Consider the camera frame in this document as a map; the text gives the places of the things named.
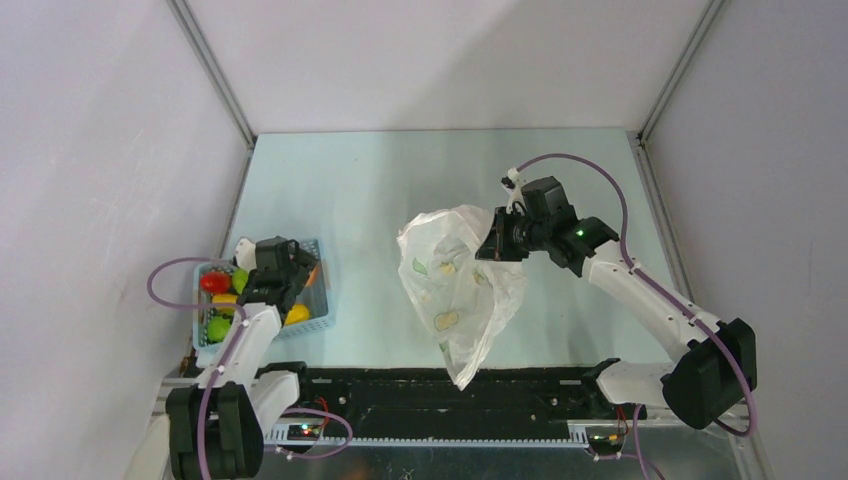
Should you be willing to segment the white plastic bag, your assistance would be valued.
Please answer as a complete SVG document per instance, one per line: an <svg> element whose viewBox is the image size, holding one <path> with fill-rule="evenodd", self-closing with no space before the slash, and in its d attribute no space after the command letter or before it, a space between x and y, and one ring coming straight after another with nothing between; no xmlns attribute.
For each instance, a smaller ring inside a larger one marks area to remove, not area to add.
<svg viewBox="0 0 848 480"><path fill-rule="evenodd" d="M521 264L476 258L492 221L492 213L460 205L421 213L396 237L401 283L459 390L471 383L527 288Z"/></svg>

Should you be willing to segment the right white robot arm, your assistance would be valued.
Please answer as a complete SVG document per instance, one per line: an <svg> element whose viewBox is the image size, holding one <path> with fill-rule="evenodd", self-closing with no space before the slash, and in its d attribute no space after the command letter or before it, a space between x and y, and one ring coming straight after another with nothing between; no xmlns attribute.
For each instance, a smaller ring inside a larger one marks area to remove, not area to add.
<svg viewBox="0 0 848 480"><path fill-rule="evenodd" d="M750 402L757 383L756 337L743 320L731 322L697 307L642 269L624 238L597 217L580 218L552 176L521 184L516 172L501 180L510 199L496 209L475 257L520 262L534 252L603 290L626 307L658 341L665 363L612 358L583 378L585 411L606 418L620 405L670 409L694 429L720 425L721 416Z"/></svg>

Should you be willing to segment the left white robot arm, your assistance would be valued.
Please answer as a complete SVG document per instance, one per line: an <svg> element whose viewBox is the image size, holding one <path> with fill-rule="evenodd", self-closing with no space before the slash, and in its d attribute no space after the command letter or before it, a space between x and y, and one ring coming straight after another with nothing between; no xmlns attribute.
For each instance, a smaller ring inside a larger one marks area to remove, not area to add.
<svg viewBox="0 0 848 480"><path fill-rule="evenodd" d="M234 319L213 363L165 401L168 455L177 479L256 475L264 437L286 410L304 416L315 388L292 371L259 375L263 355L320 260L294 239L255 243L254 267L234 306Z"/></svg>

